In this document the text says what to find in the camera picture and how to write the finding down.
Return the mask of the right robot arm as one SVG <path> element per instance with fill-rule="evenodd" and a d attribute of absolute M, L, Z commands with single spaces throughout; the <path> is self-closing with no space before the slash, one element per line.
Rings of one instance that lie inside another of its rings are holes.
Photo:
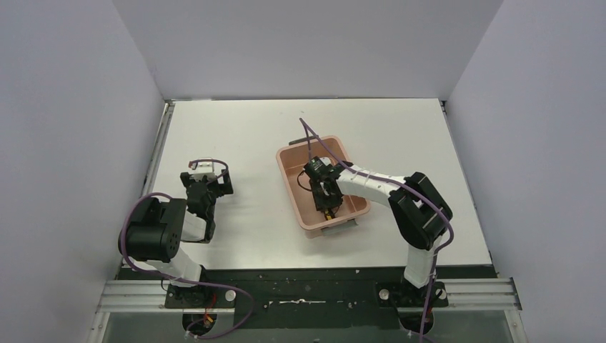
<path fill-rule="evenodd" d="M 315 209 L 335 219 L 346 196 L 366 199 L 392 211 L 402 238 L 408 243 L 407 265 L 400 286 L 389 300 L 397 307 L 431 307 L 445 294 L 437 288 L 434 259 L 452 218 L 452 210 L 428 177 L 416 172 L 393 177 L 367 171 L 351 162 L 331 164 L 314 157 L 302 169 L 309 179 Z"/>

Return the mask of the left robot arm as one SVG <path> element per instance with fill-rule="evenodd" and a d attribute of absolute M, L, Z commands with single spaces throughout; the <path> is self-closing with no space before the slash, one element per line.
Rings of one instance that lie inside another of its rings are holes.
<path fill-rule="evenodd" d="M 216 174 L 207 163 L 199 171 L 182 172 L 179 178 L 185 197 L 166 202 L 149 197 L 136 205 L 125 236 L 118 241 L 119 251 L 161 272 L 169 281 L 170 299 L 185 307 L 204 307 L 215 300 L 216 292 L 207 284 L 205 268 L 180 245 L 210 243 L 216 229 L 217 200 L 234 190 L 229 170 Z"/>

